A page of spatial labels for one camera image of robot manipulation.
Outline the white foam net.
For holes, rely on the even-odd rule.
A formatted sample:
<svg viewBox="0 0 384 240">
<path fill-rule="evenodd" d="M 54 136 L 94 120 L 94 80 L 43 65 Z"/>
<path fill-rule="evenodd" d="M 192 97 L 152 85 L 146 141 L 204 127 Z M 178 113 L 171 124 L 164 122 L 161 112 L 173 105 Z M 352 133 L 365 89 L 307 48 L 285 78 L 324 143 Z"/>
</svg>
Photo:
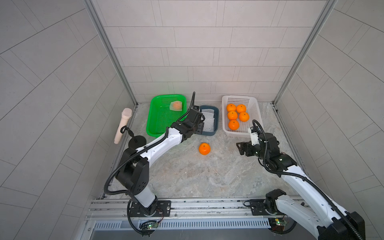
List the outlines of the white foam net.
<svg viewBox="0 0 384 240">
<path fill-rule="evenodd" d="M 213 133 L 215 131 L 215 119 L 205 119 L 203 131 Z"/>
<path fill-rule="evenodd" d="M 202 109 L 202 114 L 205 116 L 206 119 L 215 118 L 215 111 L 213 109 Z"/>
</svg>

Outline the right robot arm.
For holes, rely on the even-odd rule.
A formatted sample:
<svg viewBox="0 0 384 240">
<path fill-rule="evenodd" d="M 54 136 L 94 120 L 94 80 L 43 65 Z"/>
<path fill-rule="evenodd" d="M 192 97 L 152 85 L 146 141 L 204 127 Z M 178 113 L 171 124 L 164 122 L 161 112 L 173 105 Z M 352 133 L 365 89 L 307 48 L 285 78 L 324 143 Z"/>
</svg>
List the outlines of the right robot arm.
<svg viewBox="0 0 384 240">
<path fill-rule="evenodd" d="M 296 203 L 284 191 L 273 190 L 266 194 L 266 211 L 287 215 L 318 240 L 364 240 L 365 220 L 357 212 L 349 212 L 324 193 L 289 155 L 282 153 L 279 141 L 266 133 L 262 125 L 252 121 L 249 128 L 251 140 L 237 143 L 239 153 L 256 156 L 260 165 L 269 173 L 287 182 L 310 206 Z"/>
</svg>

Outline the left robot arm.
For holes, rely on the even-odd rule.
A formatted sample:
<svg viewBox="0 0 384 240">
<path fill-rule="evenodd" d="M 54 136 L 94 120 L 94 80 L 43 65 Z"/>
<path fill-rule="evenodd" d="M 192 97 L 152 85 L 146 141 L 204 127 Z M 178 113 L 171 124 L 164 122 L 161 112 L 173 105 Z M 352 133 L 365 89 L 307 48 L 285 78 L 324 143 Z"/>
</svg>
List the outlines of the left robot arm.
<svg viewBox="0 0 384 240">
<path fill-rule="evenodd" d="M 135 150 L 111 173 L 104 185 L 106 195 L 129 195 L 138 203 L 145 215 L 151 216 L 157 208 L 158 198 L 147 186 L 150 167 L 168 150 L 186 141 L 193 134 L 203 129 L 204 115 L 195 109 L 193 92 L 188 111 L 183 114 L 160 137 Z"/>
</svg>

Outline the dark blue plastic tub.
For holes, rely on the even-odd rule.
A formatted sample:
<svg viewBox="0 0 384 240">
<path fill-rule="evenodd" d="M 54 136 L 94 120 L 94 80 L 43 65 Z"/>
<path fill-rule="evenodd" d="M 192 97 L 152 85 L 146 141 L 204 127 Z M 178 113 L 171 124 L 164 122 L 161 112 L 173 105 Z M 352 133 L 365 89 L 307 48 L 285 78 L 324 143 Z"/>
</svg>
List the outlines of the dark blue plastic tub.
<svg viewBox="0 0 384 240">
<path fill-rule="evenodd" d="M 202 135 L 215 135 L 219 125 L 219 109 L 214 106 L 202 105 L 200 106 L 200 111 L 205 117 Z"/>
</svg>

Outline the green plastic basket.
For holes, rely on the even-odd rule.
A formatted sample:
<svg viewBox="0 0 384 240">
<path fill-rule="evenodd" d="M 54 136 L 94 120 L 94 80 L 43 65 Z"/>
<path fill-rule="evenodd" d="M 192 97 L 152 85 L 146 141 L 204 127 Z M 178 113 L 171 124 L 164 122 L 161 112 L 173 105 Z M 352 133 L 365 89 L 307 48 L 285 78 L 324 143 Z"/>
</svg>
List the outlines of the green plastic basket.
<svg viewBox="0 0 384 240">
<path fill-rule="evenodd" d="M 172 102 L 181 101 L 181 111 L 171 111 Z M 187 98 L 183 95 L 159 95 L 151 100 L 146 131 L 151 137 L 159 137 L 188 110 Z"/>
</svg>

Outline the white plastic basket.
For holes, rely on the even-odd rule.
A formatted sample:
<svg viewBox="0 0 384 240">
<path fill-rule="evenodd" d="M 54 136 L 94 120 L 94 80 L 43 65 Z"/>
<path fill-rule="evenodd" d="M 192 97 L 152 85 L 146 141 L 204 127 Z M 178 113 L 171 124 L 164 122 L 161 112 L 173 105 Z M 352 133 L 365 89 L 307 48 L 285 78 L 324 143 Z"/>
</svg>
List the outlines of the white plastic basket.
<svg viewBox="0 0 384 240">
<path fill-rule="evenodd" d="M 229 122 L 227 116 L 227 105 L 234 104 L 236 106 L 243 104 L 246 106 L 246 112 L 249 114 L 250 119 L 247 122 L 240 121 L 240 127 L 237 130 L 231 130 L 229 128 Z M 227 136 L 230 137 L 239 137 L 239 138 L 249 138 L 249 128 L 253 126 L 252 120 L 257 120 L 261 126 L 263 126 L 263 121 L 261 118 L 261 113 L 259 109 L 259 104 L 256 98 L 248 96 L 236 96 L 236 95 L 226 95 L 222 97 L 222 115 L 223 115 L 223 130 Z"/>
</svg>

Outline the beige microphone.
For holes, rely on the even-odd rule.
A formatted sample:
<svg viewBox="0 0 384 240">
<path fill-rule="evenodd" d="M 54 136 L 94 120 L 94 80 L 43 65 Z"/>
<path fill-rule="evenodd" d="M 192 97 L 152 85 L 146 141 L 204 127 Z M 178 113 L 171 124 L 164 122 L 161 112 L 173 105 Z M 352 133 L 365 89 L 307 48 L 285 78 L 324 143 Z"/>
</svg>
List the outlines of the beige microphone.
<svg viewBox="0 0 384 240">
<path fill-rule="evenodd" d="M 121 113 L 121 120 L 114 138 L 114 144 L 119 144 L 119 142 L 122 139 L 123 133 L 122 133 L 122 128 L 127 126 L 128 121 L 133 115 L 132 109 L 125 108 L 122 113 Z"/>
</svg>

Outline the right green circuit board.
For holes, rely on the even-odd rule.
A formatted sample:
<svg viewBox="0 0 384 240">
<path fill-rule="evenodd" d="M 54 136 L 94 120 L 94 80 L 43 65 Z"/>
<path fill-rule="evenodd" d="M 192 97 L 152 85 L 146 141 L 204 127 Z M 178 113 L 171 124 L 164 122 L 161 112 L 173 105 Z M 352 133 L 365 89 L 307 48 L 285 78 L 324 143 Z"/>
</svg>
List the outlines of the right green circuit board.
<svg viewBox="0 0 384 240">
<path fill-rule="evenodd" d="M 289 224 L 289 221 L 285 220 L 285 218 L 269 218 L 269 224 L 269 230 L 271 232 L 281 233 L 288 229 L 287 225 Z"/>
</svg>

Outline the green circuit board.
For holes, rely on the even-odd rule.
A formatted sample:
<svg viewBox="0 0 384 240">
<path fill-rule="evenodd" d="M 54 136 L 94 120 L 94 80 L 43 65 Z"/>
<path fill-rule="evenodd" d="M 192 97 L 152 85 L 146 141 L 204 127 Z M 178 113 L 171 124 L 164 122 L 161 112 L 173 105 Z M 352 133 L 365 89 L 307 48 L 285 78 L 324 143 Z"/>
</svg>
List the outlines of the green circuit board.
<svg viewBox="0 0 384 240">
<path fill-rule="evenodd" d="M 153 229 L 156 229 L 159 226 L 158 221 L 146 221 L 140 225 L 140 230 L 142 231 L 151 231 Z"/>
<path fill-rule="evenodd" d="M 287 225 L 289 224 L 289 221 L 285 220 L 285 218 L 269 218 L 269 224 L 269 230 L 271 232 L 281 233 L 288 229 Z"/>
</svg>

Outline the left green circuit board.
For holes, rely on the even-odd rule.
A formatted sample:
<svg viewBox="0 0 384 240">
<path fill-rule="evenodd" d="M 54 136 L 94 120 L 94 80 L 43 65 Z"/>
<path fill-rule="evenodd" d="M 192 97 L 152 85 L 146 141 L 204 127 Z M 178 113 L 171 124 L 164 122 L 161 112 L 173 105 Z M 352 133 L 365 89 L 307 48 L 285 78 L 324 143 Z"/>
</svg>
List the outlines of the left green circuit board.
<svg viewBox="0 0 384 240">
<path fill-rule="evenodd" d="M 142 231 L 151 231 L 153 229 L 156 229 L 159 226 L 158 221 L 146 221 L 140 225 L 140 230 Z"/>
</svg>

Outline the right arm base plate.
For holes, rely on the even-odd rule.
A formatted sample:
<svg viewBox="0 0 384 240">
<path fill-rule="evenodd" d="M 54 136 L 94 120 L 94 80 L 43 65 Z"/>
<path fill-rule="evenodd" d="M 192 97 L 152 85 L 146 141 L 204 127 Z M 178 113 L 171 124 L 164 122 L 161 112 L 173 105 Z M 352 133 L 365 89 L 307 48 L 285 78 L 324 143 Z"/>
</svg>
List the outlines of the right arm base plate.
<svg viewBox="0 0 384 240">
<path fill-rule="evenodd" d="M 243 205 L 251 209 L 253 216 L 283 216 L 274 201 L 266 199 L 251 199 L 243 202 Z"/>
</svg>

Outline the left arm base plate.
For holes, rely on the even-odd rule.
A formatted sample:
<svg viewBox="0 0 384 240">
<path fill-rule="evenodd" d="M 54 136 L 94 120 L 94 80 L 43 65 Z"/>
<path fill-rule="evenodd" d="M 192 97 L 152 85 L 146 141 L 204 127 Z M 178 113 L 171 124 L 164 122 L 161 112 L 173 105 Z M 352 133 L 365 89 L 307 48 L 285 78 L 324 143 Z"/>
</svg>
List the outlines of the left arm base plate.
<svg viewBox="0 0 384 240">
<path fill-rule="evenodd" d="M 130 217 L 169 217 L 171 203 L 171 201 L 157 200 L 156 205 L 153 203 L 148 208 L 145 208 L 140 203 L 132 202 L 128 213 Z"/>
</svg>

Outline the aluminium rail frame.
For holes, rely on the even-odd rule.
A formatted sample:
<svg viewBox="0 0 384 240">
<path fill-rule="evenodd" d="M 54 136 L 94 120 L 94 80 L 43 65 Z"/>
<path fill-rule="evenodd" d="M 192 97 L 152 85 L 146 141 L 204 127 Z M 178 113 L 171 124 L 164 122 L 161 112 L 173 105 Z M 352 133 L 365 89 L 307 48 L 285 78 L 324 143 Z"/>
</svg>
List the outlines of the aluminium rail frame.
<svg viewBox="0 0 384 240">
<path fill-rule="evenodd" d="M 310 209 L 310 206 L 299 196 L 291 197 L 296 203 Z M 158 221 L 154 230 L 225 230 L 225 229 L 269 229 L 269 218 L 285 218 L 289 221 L 286 233 L 293 226 L 299 225 L 287 215 L 253 216 L 251 209 L 243 202 L 250 198 L 179 198 L 160 199 L 171 201 L 169 217 L 130 217 L 128 211 L 132 204 L 128 199 L 105 199 L 92 201 L 85 217 L 85 229 L 76 238 L 89 240 L 96 231 L 132 231 L 140 230 L 146 221 Z"/>
</svg>

